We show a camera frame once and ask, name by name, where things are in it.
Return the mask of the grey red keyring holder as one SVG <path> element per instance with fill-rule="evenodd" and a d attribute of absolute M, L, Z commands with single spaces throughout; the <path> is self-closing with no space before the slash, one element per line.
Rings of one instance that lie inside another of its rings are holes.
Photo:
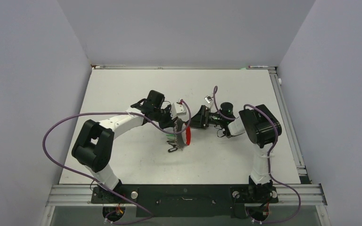
<path fill-rule="evenodd" d="M 174 132 L 180 132 L 175 135 L 175 148 L 176 150 L 182 150 L 183 148 L 190 145 L 191 142 L 191 132 L 190 127 L 187 126 L 187 123 L 182 119 L 177 119 L 175 121 L 175 127 L 173 128 Z"/>

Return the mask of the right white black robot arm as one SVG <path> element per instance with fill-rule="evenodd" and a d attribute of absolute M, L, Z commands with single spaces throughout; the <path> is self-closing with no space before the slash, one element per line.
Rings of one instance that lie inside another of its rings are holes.
<path fill-rule="evenodd" d="M 219 126 L 223 136 L 227 138 L 247 134 L 253 144 L 253 166 L 245 191 L 234 195 L 243 195 L 256 203 L 275 202 L 278 195 L 271 178 L 271 157 L 274 144 L 282 134 L 282 126 L 265 105 L 253 109 L 243 109 L 234 115 L 233 104 L 223 102 L 220 109 L 213 113 L 202 105 L 192 118 L 190 126 L 194 129 L 206 129 L 209 125 Z"/>

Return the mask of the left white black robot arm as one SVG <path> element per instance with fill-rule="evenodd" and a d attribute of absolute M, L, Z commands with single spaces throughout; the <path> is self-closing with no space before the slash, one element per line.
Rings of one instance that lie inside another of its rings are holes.
<path fill-rule="evenodd" d="M 182 123 L 177 122 L 176 108 L 180 107 L 185 113 L 184 106 L 174 103 L 162 108 L 164 101 L 164 94 L 151 90 L 146 98 L 132 104 L 126 112 L 106 120 L 87 120 L 83 124 L 72 148 L 72 156 L 98 181 L 109 202 L 117 202 L 122 195 L 122 182 L 109 165 L 116 138 L 148 122 L 158 122 L 158 127 L 170 135 L 182 131 Z"/>

